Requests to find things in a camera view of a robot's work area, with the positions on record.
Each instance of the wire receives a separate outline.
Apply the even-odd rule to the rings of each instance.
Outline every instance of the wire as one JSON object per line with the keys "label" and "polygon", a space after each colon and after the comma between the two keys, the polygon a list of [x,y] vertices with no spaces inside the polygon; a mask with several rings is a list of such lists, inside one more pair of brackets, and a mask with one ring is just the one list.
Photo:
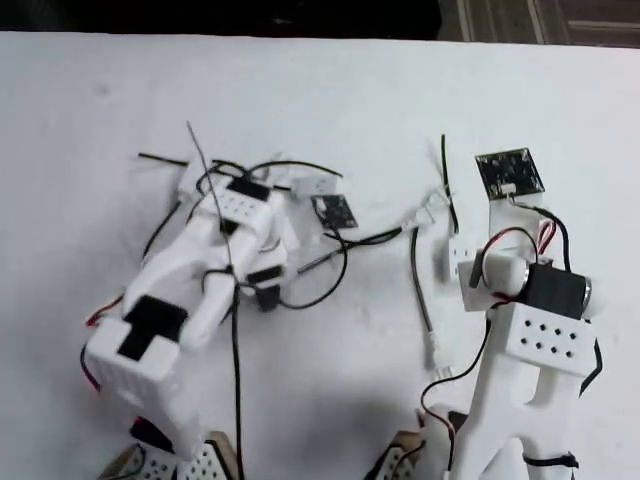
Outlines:
{"label": "wire", "polygon": [[[211,160],[211,162],[212,162],[211,167],[209,167],[208,169],[205,167],[205,173],[203,173],[200,176],[200,178],[196,180],[196,190],[200,195],[205,195],[205,192],[202,191],[202,182],[206,179],[208,175],[212,173],[216,173],[219,175],[227,175],[234,178],[244,177],[247,174],[247,169],[244,168],[239,163],[230,162],[228,160],[222,160],[219,158],[214,158],[213,160]],[[222,170],[222,167],[235,168],[238,172],[240,172],[240,175],[233,175],[232,173],[225,172]]]}
{"label": "wire", "polygon": [[173,158],[161,157],[159,155],[153,155],[151,153],[138,153],[139,158],[148,158],[149,160],[157,160],[159,162],[169,163],[171,165],[177,165],[179,167],[188,167],[189,162],[185,160],[175,160]]}
{"label": "wire", "polygon": [[509,202],[514,207],[523,208],[525,210],[531,210],[533,212],[536,212],[539,215],[542,215],[543,217],[548,218],[549,220],[553,221],[556,225],[558,225],[558,228],[560,229],[560,233],[562,234],[562,257],[564,260],[564,269],[567,272],[571,272],[571,260],[569,258],[569,231],[567,230],[567,227],[562,222],[562,220],[560,220],[553,213],[551,213],[549,210],[546,210],[544,208],[534,207],[531,205],[526,205],[524,203],[516,202],[512,196],[509,197]]}
{"label": "wire", "polygon": [[[386,232],[371,235],[361,240],[346,240],[343,238],[343,241],[346,245],[346,249],[351,250],[352,248],[356,248],[356,247],[369,247],[374,245],[382,245],[383,243],[393,240],[401,233],[402,233],[402,229],[400,227],[397,227],[397,228],[392,228],[391,230],[387,230]],[[325,236],[333,240],[338,240],[338,238],[331,233],[325,233]],[[313,270],[316,267],[319,267],[323,263],[328,262],[334,257],[337,257],[341,253],[342,253],[342,248],[338,248],[336,250],[333,250],[329,253],[324,254],[323,256],[315,260],[312,260],[311,262],[303,265],[298,269],[298,275],[302,275],[304,273],[307,273]]]}
{"label": "wire", "polygon": [[89,380],[89,383],[91,384],[91,386],[96,390],[96,392],[100,392],[102,387],[100,386],[96,378],[92,375],[92,373],[89,371],[89,367],[87,367],[87,362],[85,358],[86,351],[87,351],[87,344],[85,343],[84,346],[82,347],[82,350],[80,350],[80,367],[82,368],[82,372],[84,373],[84,376],[87,377],[87,380]]}
{"label": "wire", "polygon": [[402,465],[402,462],[404,462],[406,459],[408,459],[411,455],[413,455],[414,453],[418,453],[420,450],[422,450],[425,446],[427,445],[427,442],[425,442],[424,440],[422,442],[420,442],[420,445],[418,445],[416,448],[414,448],[413,450],[409,450],[408,452],[405,452],[400,459],[398,460],[398,463],[396,463],[396,466],[393,468],[393,472],[391,472],[391,476],[389,478],[394,479],[396,478],[396,473],[398,473],[398,469],[400,468],[400,465]]}
{"label": "wire", "polygon": [[251,176],[257,170],[260,170],[262,168],[277,167],[277,166],[283,166],[283,165],[294,165],[294,166],[300,166],[300,167],[315,168],[316,170],[320,170],[325,173],[330,173],[331,175],[335,175],[336,177],[342,178],[342,174],[340,172],[336,172],[335,170],[331,170],[330,168],[323,167],[322,165],[317,165],[315,163],[300,162],[297,160],[272,160],[269,162],[259,163],[258,165],[254,165],[253,167],[249,168],[247,170],[246,175]]}
{"label": "wire", "polygon": [[538,232],[538,253],[540,255],[544,255],[544,252],[547,251],[549,244],[556,236],[557,229],[558,226],[551,220],[547,220],[542,224]]}
{"label": "wire", "polygon": [[418,263],[416,261],[416,246],[418,243],[418,227],[414,228],[411,232],[411,248],[409,249],[411,257],[411,278],[413,279],[413,287],[416,290],[416,296],[418,298],[418,307],[420,308],[420,316],[424,321],[427,332],[433,332],[433,324],[429,318],[429,311],[427,310],[427,303],[424,299],[424,292],[420,285],[420,276],[418,275]]}
{"label": "wire", "polygon": [[111,302],[107,303],[106,305],[100,307],[98,310],[96,310],[95,312],[93,312],[84,322],[84,324],[87,327],[95,327],[96,325],[98,325],[98,320],[100,320],[100,317],[102,317],[102,315],[104,314],[104,312],[107,312],[109,310],[111,310],[113,307],[115,307],[116,305],[118,305],[122,299],[124,298],[124,293],[118,295],[116,298],[114,298]]}
{"label": "wire", "polygon": [[[493,307],[491,307],[491,309],[496,308],[499,305],[504,305],[508,302],[499,302],[496,303]],[[447,464],[447,470],[451,470],[451,467],[453,466],[453,452],[454,452],[454,448],[455,448],[455,432],[452,433],[452,430],[449,428],[448,425],[450,425],[449,422],[447,422],[444,418],[440,417],[439,415],[437,415],[436,413],[432,412],[431,410],[429,410],[429,408],[427,408],[427,406],[425,405],[424,401],[425,401],[425,397],[427,396],[427,394],[433,390],[435,387],[437,387],[438,385],[442,385],[443,383],[449,383],[449,382],[454,382],[456,380],[460,380],[461,378],[466,377],[467,375],[469,375],[469,373],[471,373],[473,371],[474,368],[476,368],[476,365],[478,364],[478,362],[480,361],[480,357],[482,356],[482,352],[484,351],[486,345],[487,345],[487,340],[489,339],[489,333],[491,331],[491,320],[489,320],[488,318],[485,321],[485,331],[484,331],[484,338],[482,339],[482,344],[480,345],[480,349],[478,350],[478,353],[476,354],[475,358],[473,359],[473,362],[471,362],[471,365],[469,365],[469,367],[462,373],[453,376],[453,377],[449,377],[449,378],[443,378],[442,380],[437,380],[429,385],[427,385],[427,387],[422,391],[422,394],[420,395],[420,404],[422,405],[422,408],[424,409],[424,411],[431,415],[432,417],[434,417],[435,419],[439,420],[440,422],[444,423],[445,426],[447,426],[447,429],[449,430],[449,440],[450,440],[450,448],[449,448],[449,461]]]}
{"label": "wire", "polygon": [[596,342],[593,344],[593,353],[596,357],[596,368],[591,372],[587,378],[582,381],[582,385],[580,385],[580,395],[585,392],[589,385],[593,383],[593,381],[602,373],[602,369],[604,368],[604,363],[602,361],[602,351],[600,350],[600,344],[598,343],[598,339],[596,338]]}
{"label": "wire", "polygon": [[[207,178],[207,182],[209,183],[209,188],[211,191],[211,195],[213,196],[213,200],[215,201],[216,204],[216,210],[218,211],[218,225],[220,228],[220,234],[222,235],[222,237],[224,238],[225,241],[225,245],[227,246],[227,257],[229,260],[229,265],[233,268],[233,260],[231,258],[231,245],[229,244],[229,235],[227,234],[227,231],[224,229],[223,226],[223,219],[222,219],[222,208],[220,208],[220,202],[218,201],[218,195],[216,195],[216,191],[213,188],[213,181],[211,180],[211,173],[209,172],[209,170],[207,169],[207,161],[204,159],[204,153],[202,151],[202,147],[200,147],[200,144],[198,143],[198,139],[196,138],[196,134],[193,132],[193,128],[191,128],[191,122],[187,122],[187,129],[189,130],[189,135],[191,135],[191,140],[193,141],[193,144],[196,146],[196,149],[198,150],[198,155],[200,156],[200,161],[202,162],[202,168],[205,171],[205,175]],[[233,278],[236,280],[237,283],[237,278],[235,276],[235,274],[232,272],[231,273],[233,275]]]}
{"label": "wire", "polygon": [[160,232],[162,232],[164,227],[166,227],[167,223],[169,223],[169,220],[171,220],[171,217],[173,217],[173,215],[178,211],[178,208],[180,208],[180,202],[176,202],[175,205],[171,207],[171,210],[169,210],[169,213],[167,214],[167,216],[164,217],[164,220],[160,222],[160,225],[158,225],[155,231],[151,234],[151,237],[147,241],[147,244],[145,245],[144,250],[142,251],[142,260],[145,259],[145,257],[149,253],[149,250],[151,250],[151,246],[158,238],[158,235],[160,235]]}
{"label": "wire", "polygon": [[147,461],[147,451],[144,448],[142,448],[142,445],[140,445],[139,443],[136,443],[136,447],[140,451],[140,457],[141,457],[140,465],[138,465],[138,468],[136,468],[132,472],[125,473],[123,475],[116,475],[116,476],[112,476],[112,477],[100,477],[100,480],[124,480],[126,478],[137,477],[138,474],[140,472],[142,472],[142,470],[144,469],[144,464]]}
{"label": "wire", "polygon": [[340,235],[340,232],[338,232],[338,230],[335,228],[332,228],[332,231],[333,231],[333,234],[338,239],[338,241],[340,242],[340,247],[341,247],[340,251],[342,252],[342,258],[343,258],[342,269],[340,270],[340,274],[338,275],[338,278],[336,279],[333,286],[329,290],[327,290],[325,293],[320,295],[318,298],[316,298],[315,300],[312,300],[307,303],[303,303],[302,305],[294,305],[292,303],[287,302],[286,300],[283,300],[282,298],[279,298],[278,303],[280,305],[290,310],[305,310],[307,308],[315,307],[320,302],[326,300],[329,297],[329,295],[335,292],[337,288],[340,286],[340,284],[342,283],[342,280],[344,279],[344,275],[347,272],[347,266],[348,266],[347,251],[349,250],[349,248],[347,247],[347,244],[345,243],[344,239]]}
{"label": "wire", "polygon": [[444,191],[449,200],[449,214],[451,215],[451,226],[453,228],[453,234],[457,235],[460,232],[460,224],[458,223],[458,215],[456,214],[456,208],[453,206],[453,199],[451,198],[451,187],[449,186],[449,173],[447,171],[447,149],[445,145],[445,135],[440,137],[440,156],[442,157],[442,180],[444,183]]}
{"label": "wire", "polygon": [[505,228],[503,230],[500,230],[498,233],[496,233],[493,237],[491,237],[489,239],[489,241],[485,244],[484,248],[480,252],[482,282],[489,289],[491,287],[489,285],[489,281],[487,280],[487,275],[485,273],[485,262],[486,262],[486,259],[487,259],[487,253],[489,252],[491,247],[498,242],[498,240],[500,240],[502,237],[504,237],[507,233],[511,233],[511,232],[520,232],[520,233],[524,234],[529,239],[529,241],[531,242],[531,245],[533,246],[533,251],[534,251],[535,257],[536,257],[536,263],[538,263],[539,260],[540,260],[540,256],[539,256],[539,252],[538,252],[538,245],[537,245],[536,241],[534,240],[534,238],[531,236],[531,234],[527,230],[525,230],[522,227],[508,227],[508,228]]}
{"label": "wire", "polygon": [[209,189],[211,195],[216,204],[216,210],[218,211],[218,221],[220,234],[225,240],[225,245],[227,246],[227,257],[229,261],[229,265],[227,267],[228,275],[233,277],[235,282],[233,287],[233,303],[231,304],[231,346],[233,351],[233,373],[235,380],[235,409],[236,409],[236,456],[238,460],[238,476],[239,480],[245,480],[244,474],[244,461],[242,458],[242,386],[240,383],[240,349],[238,347],[238,307],[240,303],[239,299],[239,288],[240,284],[238,281],[238,277],[236,277],[235,272],[233,271],[233,258],[231,256],[231,244],[229,242],[229,235],[227,231],[223,228],[223,219],[222,219],[222,208],[220,208],[220,202],[218,201],[218,196],[216,195],[216,191],[213,188],[213,181],[211,180],[211,172],[207,169],[207,162],[204,158],[204,153],[200,144],[198,143],[198,139],[196,138],[195,133],[193,132],[193,128],[191,128],[191,123],[187,122],[187,129],[189,130],[189,135],[191,135],[191,140],[193,140],[196,149],[198,150],[198,155],[200,156],[200,161],[202,162],[202,168],[205,171],[205,175],[207,177],[207,182],[209,183]]}
{"label": "wire", "polygon": [[236,456],[238,459],[239,480],[244,480],[244,461],[242,459],[242,390],[240,383],[240,348],[238,346],[239,292],[240,287],[236,283],[233,289],[233,303],[231,305],[231,346],[233,350],[233,375],[235,382]]}

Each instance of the white connector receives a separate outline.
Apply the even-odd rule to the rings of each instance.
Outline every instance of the white connector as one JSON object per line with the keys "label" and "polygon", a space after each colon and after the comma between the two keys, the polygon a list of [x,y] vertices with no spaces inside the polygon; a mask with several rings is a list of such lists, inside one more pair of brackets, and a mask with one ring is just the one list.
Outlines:
{"label": "white connector", "polygon": [[428,334],[427,345],[427,364],[429,370],[435,373],[436,380],[450,378],[451,374],[451,355],[447,349],[440,343],[435,331]]}
{"label": "white connector", "polygon": [[444,277],[447,283],[455,282],[458,278],[458,264],[472,262],[476,247],[461,235],[449,238],[444,251]]}
{"label": "white connector", "polygon": [[402,222],[403,231],[413,230],[416,227],[433,225],[439,214],[449,208],[449,200],[442,189],[435,190],[427,196],[424,205],[418,208],[411,218]]}
{"label": "white connector", "polygon": [[308,175],[291,180],[291,192],[298,198],[336,193],[338,177],[335,175]]}

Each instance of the white surface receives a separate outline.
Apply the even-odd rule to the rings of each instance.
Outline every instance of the white surface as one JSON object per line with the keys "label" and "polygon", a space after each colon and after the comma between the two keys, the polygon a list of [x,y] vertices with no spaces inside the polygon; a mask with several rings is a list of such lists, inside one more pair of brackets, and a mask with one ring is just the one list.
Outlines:
{"label": "white surface", "polygon": [[[570,433],[579,478],[637,477],[639,51],[3,33],[0,65],[3,477],[92,478],[126,441],[81,376],[81,319],[131,280],[179,179],[136,153],[195,158],[187,119],[210,157],[251,165],[284,152],[339,169],[364,233],[438,185],[445,132],[461,229],[486,240],[474,155],[528,146],[569,226],[574,270],[611,292],[594,321],[605,372]],[[421,238],[421,270],[460,369],[484,322],[429,280],[438,226]],[[361,478],[397,429],[415,426],[428,377],[408,244],[354,252],[344,285],[315,309],[242,309],[250,479]],[[288,298],[327,287],[339,262]],[[194,369],[210,427],[233,438],[229,327]],[[440,398],[468,406],[471,385]]]}

